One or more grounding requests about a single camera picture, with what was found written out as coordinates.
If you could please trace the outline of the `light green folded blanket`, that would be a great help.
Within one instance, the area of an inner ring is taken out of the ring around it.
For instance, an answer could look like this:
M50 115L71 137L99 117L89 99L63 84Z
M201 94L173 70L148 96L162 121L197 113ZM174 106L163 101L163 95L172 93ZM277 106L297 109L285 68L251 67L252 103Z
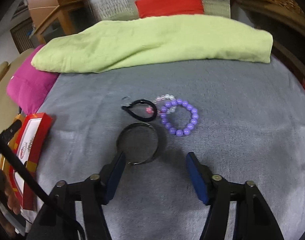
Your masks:
M146 64L223 59L269 63L273 36L230 18L173 15L101 21L52 39L33 57L38 70L101 73Z

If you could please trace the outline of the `red shallow box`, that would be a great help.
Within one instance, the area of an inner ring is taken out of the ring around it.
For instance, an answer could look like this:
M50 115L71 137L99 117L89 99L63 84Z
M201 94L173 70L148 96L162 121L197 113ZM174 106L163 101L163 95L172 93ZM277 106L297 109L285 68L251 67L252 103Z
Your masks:
M51 124L52 118L49 115L35 113L25 117L18 132L13 152L33 177L36 175L41 148ZM12 166L9 167L9 179L21 208L35 211L35 193Z

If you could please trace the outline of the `wooden shelf table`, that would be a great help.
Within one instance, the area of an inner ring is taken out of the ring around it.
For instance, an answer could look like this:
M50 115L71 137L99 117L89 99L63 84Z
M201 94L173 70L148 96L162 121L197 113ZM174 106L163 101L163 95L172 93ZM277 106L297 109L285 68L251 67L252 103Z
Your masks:
M231 16L273 36L272 55L299 81L305 80L305 18L263 1L234 0Z

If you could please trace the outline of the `grey bed blanket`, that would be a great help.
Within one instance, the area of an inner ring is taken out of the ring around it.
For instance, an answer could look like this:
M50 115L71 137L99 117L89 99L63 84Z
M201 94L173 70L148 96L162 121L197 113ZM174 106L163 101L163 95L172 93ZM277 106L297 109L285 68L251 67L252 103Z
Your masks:
M253 180L285 239L305 231L305 92L277 59L269 64L199 60L61 74L40 108L54 119L36 179L50 192L60 180L85 180L109 163L133 119L122 104L173 95L199 114L188 136L161 135L161 152L127 165L104 207L113 239L199 239L208 207L198 199L185 156L228 181Z

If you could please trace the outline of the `dark metal bangle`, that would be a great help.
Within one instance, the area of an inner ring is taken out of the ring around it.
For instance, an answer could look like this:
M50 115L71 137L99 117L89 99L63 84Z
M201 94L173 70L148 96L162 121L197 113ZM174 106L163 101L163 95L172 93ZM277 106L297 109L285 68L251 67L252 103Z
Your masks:
M144 165L156 160L167 146L167 136L161 126L135 122L118 135L116 148L125 154L128 165Z

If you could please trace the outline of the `magenta pillow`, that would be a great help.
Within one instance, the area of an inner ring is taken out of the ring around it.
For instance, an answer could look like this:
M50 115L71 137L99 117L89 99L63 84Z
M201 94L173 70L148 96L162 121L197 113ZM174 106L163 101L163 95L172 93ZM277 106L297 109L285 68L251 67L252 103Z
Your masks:
M59 74L43 72L31 65L38 46L20 65L7 85L7 94L26 115L37 113L52 89Z

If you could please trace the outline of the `beige leather sofa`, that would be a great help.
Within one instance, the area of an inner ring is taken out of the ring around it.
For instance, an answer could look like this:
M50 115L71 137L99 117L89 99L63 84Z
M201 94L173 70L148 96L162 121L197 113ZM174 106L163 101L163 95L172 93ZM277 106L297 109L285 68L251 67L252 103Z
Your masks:
M0 132L13 123L19 110L18 105L7 94L7 85L16 70L32 52L33 49L28 49L11 63L4 61L0 64Z

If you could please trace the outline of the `small red cushion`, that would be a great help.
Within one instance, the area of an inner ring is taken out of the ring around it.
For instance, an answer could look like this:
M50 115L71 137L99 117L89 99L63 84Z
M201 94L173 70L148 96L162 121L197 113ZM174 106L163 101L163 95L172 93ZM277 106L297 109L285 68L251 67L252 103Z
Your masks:
M140 18L204 14L202 0L136 0Z

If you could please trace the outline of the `black cord bracelet pink charm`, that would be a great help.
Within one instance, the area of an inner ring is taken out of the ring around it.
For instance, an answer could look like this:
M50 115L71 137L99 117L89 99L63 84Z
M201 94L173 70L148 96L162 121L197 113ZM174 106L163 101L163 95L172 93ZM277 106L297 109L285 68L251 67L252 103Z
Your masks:
M121 109L141 122L152 122L157 118L158 114L156 105L146 99L139 99L122 105Z

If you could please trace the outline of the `wooden cabinet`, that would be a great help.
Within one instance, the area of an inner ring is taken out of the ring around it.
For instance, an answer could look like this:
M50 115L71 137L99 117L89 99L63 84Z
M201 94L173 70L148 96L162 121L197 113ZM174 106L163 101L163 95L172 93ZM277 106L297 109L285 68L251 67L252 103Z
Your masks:
M79 33L94 23L87 0L27 0L35 30L33 37L41 44L53 38Z

